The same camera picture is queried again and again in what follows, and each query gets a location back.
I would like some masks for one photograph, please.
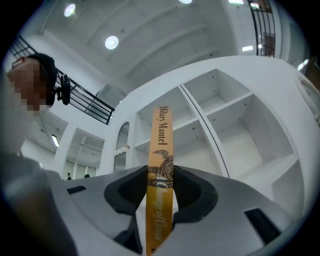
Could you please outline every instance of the round ceiling light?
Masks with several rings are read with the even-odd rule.
[[[105,47],[109,50],[116,48],[118,44],[119,44],[119,39],[114,35],[109,36],[104,43]]]
[[[192,0],[179,0],[179,1],[184,4],[191,4],[192,3]]]
[[[74,3],[68,5],[64,10],[64,16],[69,17],[70,15],[75,13],[76,5]]]

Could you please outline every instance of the curved white wall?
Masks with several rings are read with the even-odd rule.
[[[308,211],[315,199],[315,192],[318,191],[316,182],[320,178],[320,129],[296,88],[295,79],[301,74],[284,61],[274,58],[232,56],[205,60],[173,70],[132,91],[117,106],[109,124],[97,175],[113,171],[117,137],[125,122],[133,127],[136,112],[169,90],[213,69],[219,69],[245,85],[281,121],[302,168],[304,211]],[[134,157],[131,133],[132,129],[129,131],[128,158]]]

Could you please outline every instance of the yellow book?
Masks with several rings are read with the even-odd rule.
[[[153,112],[146,187],[145,238],[150,256],[172,231],[174,147],[169,107]]]

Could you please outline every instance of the white column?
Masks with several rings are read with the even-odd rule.
[[[53,159],[53,170],[62,175],[65,167],[65,163],[68,156],[69,147],[72,143],[77,127],[74,124],[68,124],[62,138],[59,142],[59,147],[55,152]]]
[[[75,180],[76,179],[76,175],[77,175],[77,168],[78,168],[78,163],[75,162],[73,165],[73,173],[72,173],[72,179]]]

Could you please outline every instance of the railing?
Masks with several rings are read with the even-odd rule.
[[[256,55],[275,57],[276,33],[269,0],[247,0],[253,18]]]
[[[16,59],[27,57],[37,52],[20,35],[12,43],[9,51]],[[56,70],[58,73],[56,82],[60,85],[59,77],[63,72],[58,68]],[[107,125],[115,109],[99,99],[97,95],[93,95],[87,91],[70,77],[69,79],[71,83],[70,104]]]

